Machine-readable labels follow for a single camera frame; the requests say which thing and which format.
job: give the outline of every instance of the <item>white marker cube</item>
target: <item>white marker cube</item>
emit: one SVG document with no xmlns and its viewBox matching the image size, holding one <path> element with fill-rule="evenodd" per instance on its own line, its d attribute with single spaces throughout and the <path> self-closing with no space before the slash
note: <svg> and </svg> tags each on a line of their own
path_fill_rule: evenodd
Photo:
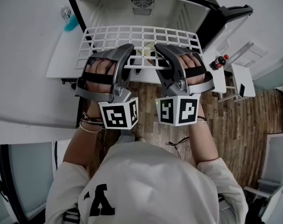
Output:
<svg viewBox="0 0 283 224">
<path fill-rule="evenodd" d="M 171 96 L 156 99 L 159 122 L 165 125 L 182 126 L 197 122 L 199 97 Z"/>
<path fill-rule="evenodd" d="M 132 129 L 138 122 L 138 98 L 123 103 L 99 102 L 106 129 Z"/>
</svg>

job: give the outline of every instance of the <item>fan grille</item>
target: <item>fan grille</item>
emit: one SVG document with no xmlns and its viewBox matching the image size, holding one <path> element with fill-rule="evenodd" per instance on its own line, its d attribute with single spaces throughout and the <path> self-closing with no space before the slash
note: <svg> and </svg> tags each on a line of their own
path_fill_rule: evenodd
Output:
<svg viewBox="0 0 283 224">
<path fill-rule="evenodd" d="M 153 0 L 133 0 L 135 6 L 140 8 L 149 7 L 154 1 Z"/>
</svg>

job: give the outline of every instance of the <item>hand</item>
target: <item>hand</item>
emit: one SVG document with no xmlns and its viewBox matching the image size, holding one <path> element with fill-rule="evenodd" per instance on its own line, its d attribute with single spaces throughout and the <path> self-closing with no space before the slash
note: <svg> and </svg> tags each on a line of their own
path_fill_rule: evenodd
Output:
<svg viewBox="0 0 283 224">
<path fill-rule="evenodd" d="M 193 55 L 182 55 L 179 57 L 179 60 L 182 63 L 184 69 L 201 66 L 199 60 L 197 60 L 197 58 Z M 203 83 L 204 79 L 205 79 L 205 74 L 196 77 L 187 78 L 187 83 L 188 85 L 201 84 Z"/>
<path fill-rule="evenodd" d="M 108 59 L 99 59 L 96 60 L 92 65 L 87 65 L 85 72 L 94 73 L 94 74 L 107 74 L 113 75 L 115 72 L 116 62 L 113 62 Z M 112 89 L 112 85 L 110 84 L 99 84 L 87 81 L 86 82 L 87 90 L 90 92 L 96 93 L 110 93 Z M 101 111 L 98 102 L 91 101 L 90 107 L 87 111 L 87 115 L 90 118 L 101 118 Z"/>
</svg>

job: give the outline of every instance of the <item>person's right arm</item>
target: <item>person's right arm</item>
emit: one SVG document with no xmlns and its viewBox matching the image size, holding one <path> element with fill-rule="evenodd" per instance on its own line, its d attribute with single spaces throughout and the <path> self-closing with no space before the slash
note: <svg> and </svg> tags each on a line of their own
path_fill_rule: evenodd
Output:
<svg viewBox="0 0 283 224">
<path fill-rule="evenodd" d="M 183 55 L 181 63 L 184 69 L 201 66 L 194 56 Z M 187 79 L 188 85 L 200 84 L 203 81 L 203 75 Z M 205 117 L 201 105 L 199 105 L 198 116 Z M 217 188 L 218 195 L 221 195 L 228 203 L 229 208 L 227 209 L 222 209 L 221 205 L 219 205 L 219 223 L 245 223 L 248 205 L 243 190 L 224 161 L 219 158 L 208 124 L 197 122 L 189 125 L 188 128 L 191 152 L 197 169 L 212 180 Z"/>
</svg>

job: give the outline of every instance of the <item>white grid shelf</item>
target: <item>white grid shelf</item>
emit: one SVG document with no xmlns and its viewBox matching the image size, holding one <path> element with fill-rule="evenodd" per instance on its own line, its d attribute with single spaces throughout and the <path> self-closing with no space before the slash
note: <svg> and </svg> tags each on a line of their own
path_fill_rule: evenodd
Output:
<svg viewBox="0 0 283 224">
<path fill-rule="evenodd" d="M 130 56 L 125 65 L 125 68 L 129 69 L 168 69 L 165 62 L 159 63 L 161 60 L 165 61 L 165 58 L 154 48 L 154 44 L 157 43 L 186 47 L 195 50 L 202 56 L 198 37 L 192 32 L 142 26 L 87 28 L 81 40 L 75 69 L 83 69 L 91 54 L 115 49 L 127 43 L 133 44 L 136 50 L 136 55 Z M 130 64 L 131 59 L 135 59 L 134 64 Z"/>
</svg>

